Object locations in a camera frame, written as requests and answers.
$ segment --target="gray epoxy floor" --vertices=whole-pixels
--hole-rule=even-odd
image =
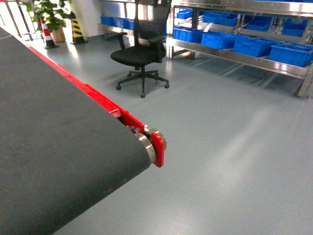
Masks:
[[[100,37],[45,51],[166,137],[151,166],[55,235],[313,234],[313,103],[292,97],[294,78],[197,55],[164,59],[170,79],[115,89],[131,69]]]

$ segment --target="chair seat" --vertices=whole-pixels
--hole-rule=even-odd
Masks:
[[[157,51],[149,47],[128,47],[124,50],[118,50],[111,54],[111,58],[123,65],[145,66],[157,62]]]

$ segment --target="chair armrest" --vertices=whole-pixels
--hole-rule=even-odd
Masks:
[[[162,41],[163,41],[164,38],[165,38],[164,36],[157,36],[157,37],[148,39],[148,43],[156,45],[157,62],[158,63],[162,63],[162,58],[163,58],[163,56],[162,56],[162,48],[164,48],[163,44],[162,44]]]
[[[157,36],[157,37],[154,37],[154,38],[150,38],[150,39],[148,40],[148,43],[158,43],[158,42],[162,42],[164,38],[165,38],[164,36]]]
[[[118,41],[119,41],[119,44],[122,48],[122,50],[125,50],[125,44],[124,44],[124,41],[123,41],[123,36],[124,35],[127,35],[126,32],[121,32],[121,33],[112,33],[110,35],[110,38],[115,38],[115,37],[118,37]]]

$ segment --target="black office chair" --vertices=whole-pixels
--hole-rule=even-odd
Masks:
[[[121,50],[113,52],[111,58],[121,64],[133,66],[137,71],[129,71],[128,78],[117,83],[117,90],[121,89],[121,83],[142,79],[142,94],[141,97],[146,97],[145,94],[145,78],[153,78],[154,80],[166,82],[165,88],[169,88],[170,84],[167,79],[158,76],[157,70],[145,71],[145,66],[151,63],[162,63],[162,58],[166,51],[163,46],[163,32],[166,27],[166,22],[171,9],[171,0],[162,0],[158,3],[157,0],[151,6],[151,11],[148,14],[148,19],[138,19],[139,0],[135,0],[135,19],[134,19],[134,46],[125,48],[123,35],[127,33],[118,33],[117,37],[121,45]]]

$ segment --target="red conveyor frame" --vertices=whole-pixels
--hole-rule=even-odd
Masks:
[[[65,77],[68,81],[74,84],[77,88],[82,90],[85,94],[91,97],[94,101],[99,103],[103,108],[105,108],[109,113],[111,113],[116,118],[121,118],[123,124],[125,126],[130,126],[136,128],[140,131],[140,133],[145,133],[144,124],[132,116],[128,111],[122,109],[120,106],[115,104],[113,101],[108,99],[106,96],[101,94],[95,88],[93,88],[89,84],[85,84],[74,77],[69,71],[64,69],[62,66],[56,64],[54,61],[42,55],[32,46],[26,45],[33,53],[35,53],[38,57],[40,57],[43,61],[45,61],[48,65],[50,65],[53,69],[55,69],[59,74]],[[151,142],[156,152],[156,160],[154,164],[157,167],[162,167],[164,165],[164,150],[165,145],[163,138],[157,133],[151,134]]]

